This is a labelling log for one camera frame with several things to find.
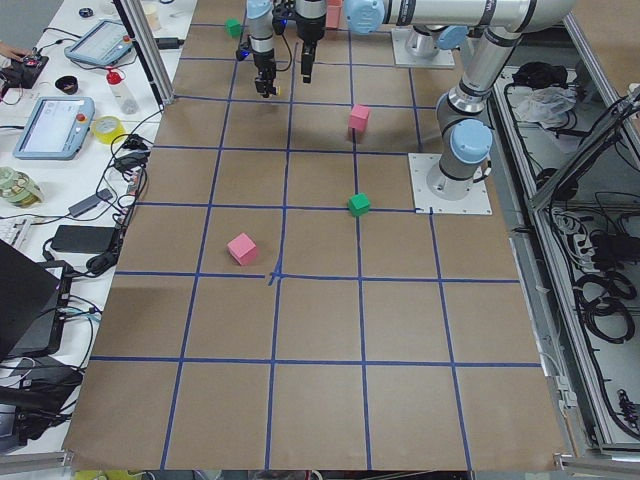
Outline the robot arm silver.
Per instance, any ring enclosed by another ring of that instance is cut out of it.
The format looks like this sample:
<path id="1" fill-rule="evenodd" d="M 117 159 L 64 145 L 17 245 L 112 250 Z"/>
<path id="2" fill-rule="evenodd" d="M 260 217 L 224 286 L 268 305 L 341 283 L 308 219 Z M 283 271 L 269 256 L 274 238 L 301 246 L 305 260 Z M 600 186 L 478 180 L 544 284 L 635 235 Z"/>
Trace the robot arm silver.
<path id="1" fill-rule="evenodd" d="M 392 11 L 390 1 L 344 1 L 342 8 L 348 29 L 358 35 L 370 34 L 383 24 L 394 24 L 395 33 L 405 33 L 404 51 L 412 58 L 426 59 L 440 52 L 459 47 L 469 28 L 463 25 L 420 25 L 410 23 L 413 12 L 409 1 L 398 4 Z M 254 84 L 263 98 L 279 94 L 275 86 L 277 67 L 274 39 L 282 37 L 288 24 L 296 26 L 298 39 L 302 41 L 300 72 L 304 83 L 312 81 L 316 49 L 329 27 L 331 9 L 327 1 L 248 1 L 246 20 L 248 34 L 238 45 L 236 59 L 252 57 L 256 68 Z"/>
<path id="2" fill-rule="evenodd" d="M 573 1 L 345 1 L 351 31 L 368 34 L 382 24 L 396 26 L 482 27 L 484 33 L 457 86 L 441 97 L 437 119 L 443 140 L 438 164 L 427 186 L 447 200 L 464 198 L 493 136 L 476 119 L 486 98 L 524 33 L 544 30 L 562 20 Z"/>

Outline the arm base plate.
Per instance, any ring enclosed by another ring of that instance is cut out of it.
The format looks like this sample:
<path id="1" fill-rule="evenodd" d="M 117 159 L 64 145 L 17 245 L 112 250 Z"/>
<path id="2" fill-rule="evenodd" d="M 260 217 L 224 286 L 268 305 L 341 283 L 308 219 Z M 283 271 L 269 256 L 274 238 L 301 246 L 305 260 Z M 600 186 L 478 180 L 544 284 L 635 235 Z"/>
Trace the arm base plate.
<path id="1" fill-rule="evenodd" d="M 440 169 L 440 154 L 408 155 L 414 210 L 419 214 L 491 215 L 480 168 L 467 180 L 453 180 Z"/>
<path id="2" fill-rule="evenodd" d="M 396 27 L 391 30 L 394 61 L 397 67 L 453 69 L 455 59 L 452 49 L 445 49 L 441 42 L 450 27 L 440 29 Z"/>

